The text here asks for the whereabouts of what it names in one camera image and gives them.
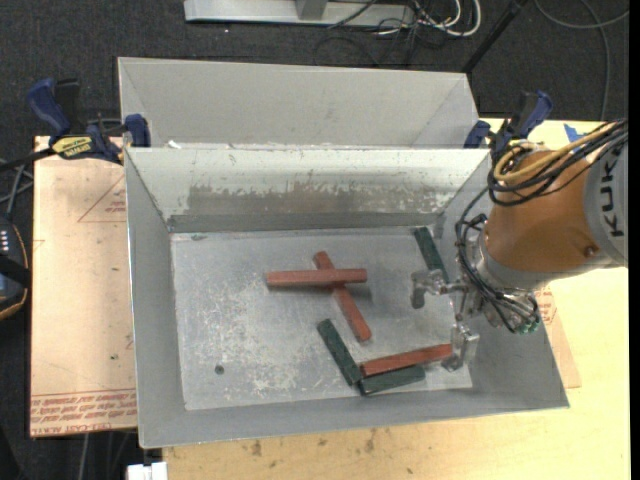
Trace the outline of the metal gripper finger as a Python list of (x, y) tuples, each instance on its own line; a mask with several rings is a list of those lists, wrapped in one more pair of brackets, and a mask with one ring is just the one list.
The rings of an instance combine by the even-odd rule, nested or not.
[(443, 295), (447, 292), (447, 281), (441, 269), (416, 271), (411, 274), (412, 289), (410, 301), (414, 309), (425, 305), (425, 294)]
[(451, 354), (442, 361), (449, 372), (468, 366), (475, 358), (480, 335), (467, 324), (456, 324), (451, 330)]

